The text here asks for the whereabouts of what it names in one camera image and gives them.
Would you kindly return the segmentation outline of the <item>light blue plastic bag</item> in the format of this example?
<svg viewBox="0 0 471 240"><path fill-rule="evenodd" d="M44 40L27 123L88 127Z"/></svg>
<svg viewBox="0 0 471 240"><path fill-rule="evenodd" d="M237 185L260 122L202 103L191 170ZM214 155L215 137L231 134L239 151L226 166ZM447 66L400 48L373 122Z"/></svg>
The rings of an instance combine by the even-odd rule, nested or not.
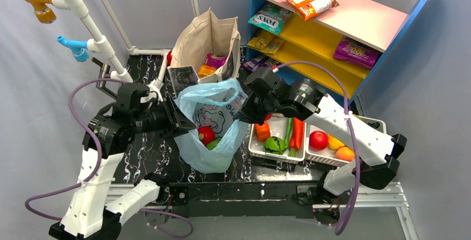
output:
<svg viewBox="0 0 471 240"><path fill-rule="evenodd" d="M193 169L223 173L229 168L248 130L248 124L237 119L246 99L234 78L196 84L179 93L175 103L195 128L174 140L179 155Z"/></svg>

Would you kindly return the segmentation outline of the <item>purple grape candy bag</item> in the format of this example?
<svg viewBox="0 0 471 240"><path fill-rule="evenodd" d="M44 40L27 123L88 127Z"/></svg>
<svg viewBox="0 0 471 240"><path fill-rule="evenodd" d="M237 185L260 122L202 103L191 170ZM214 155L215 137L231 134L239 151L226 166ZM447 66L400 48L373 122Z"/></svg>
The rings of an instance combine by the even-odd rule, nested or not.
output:
<svg viewBox="0 0 471 240"><path fill-rule="evenodd" d="M227 58L227 56L219 56L216 54L208 53L206 56L205 65L218 69L225 65Z"/></svg>

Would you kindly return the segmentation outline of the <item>beige canvas tote bag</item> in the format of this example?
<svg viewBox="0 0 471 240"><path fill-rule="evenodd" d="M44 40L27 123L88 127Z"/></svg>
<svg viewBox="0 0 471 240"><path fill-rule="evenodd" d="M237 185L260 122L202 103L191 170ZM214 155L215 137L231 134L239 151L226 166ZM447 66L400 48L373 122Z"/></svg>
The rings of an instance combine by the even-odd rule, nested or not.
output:
<svg viewBox="0 0 471 240"><path fill-rule="evenodd" d="M209 62L209 54L224 61L203 77L198 72ZM189 86L237 78L241 67L238 18L219 19L211 9L207 10L180 34L171 56L168 73L176 96Z"/></svg>

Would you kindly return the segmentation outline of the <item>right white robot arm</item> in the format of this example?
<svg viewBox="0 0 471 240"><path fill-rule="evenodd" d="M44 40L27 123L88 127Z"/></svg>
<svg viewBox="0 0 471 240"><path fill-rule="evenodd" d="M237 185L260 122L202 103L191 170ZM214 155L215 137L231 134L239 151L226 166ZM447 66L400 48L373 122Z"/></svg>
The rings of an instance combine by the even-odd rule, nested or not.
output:
<svg viewBox="0 0 471 240"><path fill-rule="evenodd" d="M249 97L238 113L241 121L262 124L272 113L298 118L333 135L357 153L354 161L323 175L318 193L338 196L359 184L383 189L396 177L398 156L407 142L403 135L390 136L346 114L346 108L318 90L308 78L288 84L272 69L260 68L244 84Z"/></svg>

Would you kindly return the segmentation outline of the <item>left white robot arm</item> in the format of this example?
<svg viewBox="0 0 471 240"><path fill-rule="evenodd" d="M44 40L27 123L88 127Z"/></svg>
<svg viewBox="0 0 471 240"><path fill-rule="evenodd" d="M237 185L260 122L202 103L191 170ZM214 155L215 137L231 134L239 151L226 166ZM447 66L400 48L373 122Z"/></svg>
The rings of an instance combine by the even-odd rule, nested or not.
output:
<svg viewBox="0 0 471 240"><path fill-rule="evenodd" d="M126 83L116 100L85 125L81 171L66 214L49 229L55 239L117 239L122 226L158 199L164 177L148 174L115 201L107 203L114 173L136 135L154 132L173 138L195 125L171 98L151 98L148 86Z"/></svg>

